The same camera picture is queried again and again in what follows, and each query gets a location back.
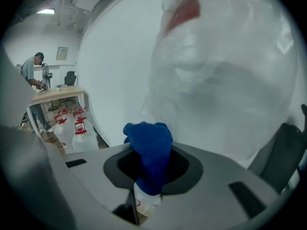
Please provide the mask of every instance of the gray shirt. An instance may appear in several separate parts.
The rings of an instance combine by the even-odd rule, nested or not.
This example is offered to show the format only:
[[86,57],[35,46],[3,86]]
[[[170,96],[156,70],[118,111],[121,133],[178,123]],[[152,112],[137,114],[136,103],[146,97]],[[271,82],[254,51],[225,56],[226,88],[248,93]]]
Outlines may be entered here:
[[34,58],[27,59],[21,69],[22,76],[28,81],[34,79]]

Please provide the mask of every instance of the floor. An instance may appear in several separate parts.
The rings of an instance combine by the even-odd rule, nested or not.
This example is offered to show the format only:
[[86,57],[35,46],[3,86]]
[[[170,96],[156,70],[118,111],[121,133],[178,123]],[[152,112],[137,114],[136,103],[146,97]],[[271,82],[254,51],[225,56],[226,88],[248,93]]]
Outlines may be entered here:
[[[59,106],[59,102],[58,101],[55,101],[53,102],[54,105],[56,106]],[[46,110],[51,107],[51,102],[49,103],[45,103],[46,105]],[[59,108],[55,111],[47,111],[47,116],[48,116],[48,119],[49,119],[49,124],[51,126],[54,126],[56,124],[56,121],[54,119],[54,117],[56,115],[58,115],[58,111],[61,111],[62,109],[67,109],[67,110],[74,110],[76,107],[76,104],[73,103],[73,102],[69,102],[68,103],[68,106],[65,107],[65,104],[62,103]],[[42,129],[42,125],[39,123],[39,121],[37,121],[38,123],[38,127],[39,129]],[[28,132],[32,132],[31,131],[31,128],[30,128],[30,124],[29,124],[29,121],[26,121],[23,125],[23,130],[26,130]],[[59,149],[59,152],[61,154],[65,154],[65,150],[63,148],[63,146],[61,145],[61,143],[59,142],[58,138],[56,137],[56,135],[54,133],[48,133],[46,131],[44,131],[42,134],[41,134],[42,138],[43,138],[43,141],[44,142],[49,142],[49,143],[53,143],[55,144],[58,149]],[[105,141],[99,136],[99,134],[97,134],[97,142],[98,142],[98,146],[100,149],[103,149],[103,148],[108,148],[109,146],[105,143]]]

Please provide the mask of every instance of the ceiling light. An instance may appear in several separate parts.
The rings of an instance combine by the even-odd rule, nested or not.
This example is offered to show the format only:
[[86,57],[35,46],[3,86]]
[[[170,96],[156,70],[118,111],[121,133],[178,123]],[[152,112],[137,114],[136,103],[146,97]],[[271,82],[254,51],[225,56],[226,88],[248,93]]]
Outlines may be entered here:
[[47,9],[47,10],[42,10],[37,13],[45,13],[45,14],[54,14],[54,9]]

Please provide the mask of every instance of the black chair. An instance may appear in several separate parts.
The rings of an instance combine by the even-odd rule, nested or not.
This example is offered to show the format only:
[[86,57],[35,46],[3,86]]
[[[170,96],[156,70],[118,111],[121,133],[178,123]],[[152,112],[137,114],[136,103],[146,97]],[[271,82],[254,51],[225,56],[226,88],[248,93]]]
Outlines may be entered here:
[[[73,86],[75,84],[76,78],[77,76],[75,76],[75,72],[69,71],[66,73],[66,76],[64,78],[64,83],[67,84],[68,86]],[[59,105],[61,105],[62,103],[65,103],[65,106],[67,107],[68,102],[76,103],[76,100],[74,97],[65,98],[65,99],[60,100]]]

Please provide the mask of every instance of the man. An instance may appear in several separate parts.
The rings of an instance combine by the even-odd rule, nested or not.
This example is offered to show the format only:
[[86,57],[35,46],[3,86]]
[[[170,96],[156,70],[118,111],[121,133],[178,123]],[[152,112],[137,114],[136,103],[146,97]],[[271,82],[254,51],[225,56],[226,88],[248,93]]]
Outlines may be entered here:
[[[43,60],[44,60],[44,54],[41,52],[38,52],[35,56],[27,59],[21,68],[21,74],[25,78],[25,80],[27,80],[29,84],[36,86],[36,88],[38,88],[39,90],[48,89],[48,87],[44,83],[39,82],[34,79],[34,65],[41,65]],[[30,106],[30,110],[32,112],[37,128],[38,128],[38,124],[37,124],[36,118],[38,118],[39,122],[43,125],[43,128],[45,131],[53,132],[50,124],[45,119],[45,115],[44,115],[44,112],[40,104]]]

